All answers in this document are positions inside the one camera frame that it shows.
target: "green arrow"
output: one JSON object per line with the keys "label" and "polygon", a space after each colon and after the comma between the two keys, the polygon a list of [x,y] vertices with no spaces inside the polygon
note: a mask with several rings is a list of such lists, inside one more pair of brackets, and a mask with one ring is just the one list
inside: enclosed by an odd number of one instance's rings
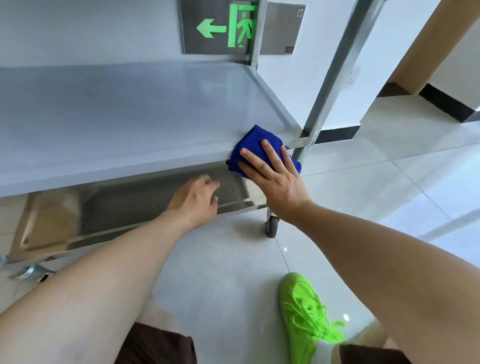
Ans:
{"label": "green arrow", "polygon": [[204,19],[198,24],[198,31],[202,33],[205,38],[213,38],[212,33],[226,33],[226,25],[212,25],[213,19]]}

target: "hand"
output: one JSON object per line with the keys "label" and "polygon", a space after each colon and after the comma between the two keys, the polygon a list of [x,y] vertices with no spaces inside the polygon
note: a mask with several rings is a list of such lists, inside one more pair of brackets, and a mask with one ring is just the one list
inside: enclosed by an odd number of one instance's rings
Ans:
{"label": "hand", "polygon": [[267,140],[262,141],[262,147],[275,170],[245,148],[240,154],[257,170],[242,162],[239,162],[239,166],[261,188],[268,207],[282,220],[292,222],[295,211],[312,199],[285,147],[280,148],[285,164]]}
{"label": "hand", "polygon": [[206,174],[194,178],[175,191],[167,211],[177,211],[185,218],[188,230],[204,225],[216,216],[218,203],[213,192],[219,187],[220,182]]}

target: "person's left arm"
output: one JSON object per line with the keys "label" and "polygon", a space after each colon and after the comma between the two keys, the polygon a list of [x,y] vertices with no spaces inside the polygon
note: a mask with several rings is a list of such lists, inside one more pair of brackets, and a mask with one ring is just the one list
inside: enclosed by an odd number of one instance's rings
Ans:
{"label": "person's left arm", "polygon": [[178,239],[214,219],[200,176],[167,211],[78,259],[0,315],[2,363],[113,363]]}

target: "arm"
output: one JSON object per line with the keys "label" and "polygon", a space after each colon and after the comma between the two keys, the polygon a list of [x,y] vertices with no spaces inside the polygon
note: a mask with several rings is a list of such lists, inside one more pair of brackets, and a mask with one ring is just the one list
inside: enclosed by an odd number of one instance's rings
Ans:
{"label": "arm", "polygon": [[155,220],[112,240],[0,315],[2,363],[113,363],[177,240],[216,216],[200,176]]}
{"label": "arm", "polygon": [[480,357],[480,270],[433,245],[335,212],[309,197],[290,156],[276,171],[247,150],[241,168],[269,207],[310,237],[413,363],[473,363]]}

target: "wheel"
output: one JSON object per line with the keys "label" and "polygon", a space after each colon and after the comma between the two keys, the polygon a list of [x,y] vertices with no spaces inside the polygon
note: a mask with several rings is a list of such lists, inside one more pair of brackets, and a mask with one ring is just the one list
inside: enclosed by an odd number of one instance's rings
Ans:
{"label": "wheel", "polygon": [[270,216],[268,218],[268,221],[265,223],[265,234],[267,238],[273,239],[276,236],[279,221],[280,219],[277,216]]}

